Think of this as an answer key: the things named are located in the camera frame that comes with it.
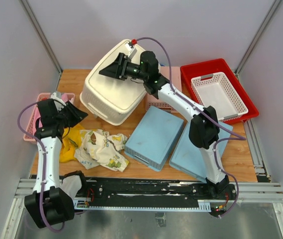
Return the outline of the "large cream laundry basket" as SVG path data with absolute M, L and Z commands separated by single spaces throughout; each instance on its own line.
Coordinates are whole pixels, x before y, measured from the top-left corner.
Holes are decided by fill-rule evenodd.
M 130 41 L 122 40 L 102 57 L 87 75 L 80 93 L 81 103 L 92 114 L 112 125 L 121 125 L 146 95 L 143 85 L 131 81 L 130 78 L 123 81 L 99 74 L 119 53 L 129 55 Z

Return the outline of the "pink perforated basket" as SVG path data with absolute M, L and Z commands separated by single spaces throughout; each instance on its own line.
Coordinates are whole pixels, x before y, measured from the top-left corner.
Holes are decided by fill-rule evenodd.
M 169 67 L 168 66 L 161 66 L 160 73 L 166 77 L 169 78 Z M 180 67 L 173 66 L 172 67 L 172 81 L 174 86 L 182 92 L 182 82 L 181 82 L 181 71 Z M 146 97 L 146 103 L 145 103 L 145 109 L 148 110 L 150 106 L 154 106 L 157 108 L 160 108 L 162 110 L 165 110 L 169 113 L 176 113 L 177 111 L 171 107 L 169 104 L 156 99 L 154 96 L 147 95 Z

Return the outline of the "blue perforated basket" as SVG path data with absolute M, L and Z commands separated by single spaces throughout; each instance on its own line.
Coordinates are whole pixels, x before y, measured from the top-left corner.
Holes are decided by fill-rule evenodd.
M 126 142 L 124 153 L 159 172 L 176 145 L 183 125 L 183 119 L 151 106 Z
M 199 148 L 189 139 L 190 123 L 188 122 L 170 158 L 169 165 L 188 174 L 196 180 L 206 182 L 206 169 Z

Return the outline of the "white perforated basket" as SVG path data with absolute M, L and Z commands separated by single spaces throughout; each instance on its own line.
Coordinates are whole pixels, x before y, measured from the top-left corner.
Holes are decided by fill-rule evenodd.
M 249 111 L 223 72 L 194 77 L 190 84 L 198 103 L 214 107 L 219 121 L 238 119 Z

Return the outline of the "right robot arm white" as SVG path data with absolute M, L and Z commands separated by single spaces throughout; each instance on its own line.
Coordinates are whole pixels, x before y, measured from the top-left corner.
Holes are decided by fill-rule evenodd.
M 174 88 L 172 82 L 160 73 L 159 62 L 152 51 L 142 52 L 139 64 L 132 63 L 127 55 L 119 53 L 99 74 L 118 80 L 128 77 L 142 80 L 148 94 L 177 110 L 190 123 L 189 139 L 200 150 L 204 160 L 208 195 L 219 199 L 225 194 L 229 178 L 222 167 L 216 145 L 220 125 L 212 106 L 205 108 Z

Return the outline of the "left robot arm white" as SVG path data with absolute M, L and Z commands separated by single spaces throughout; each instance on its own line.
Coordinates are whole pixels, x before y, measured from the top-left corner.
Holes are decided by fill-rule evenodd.
M 59 175 L 60 152 L 65 129 L 71 129 L 87 117 L 70 101 L 48 98 L 35 102 L 40 118 L 36 122 L 35 139 L 38 148 L 38 171 L 32 193 L 25 196 L 24 205 L 40 228 L 59 233 L 53 226 L 72 220 L 75 216 L 74 198 L 88 193 L 88 184 L 82 171 Z

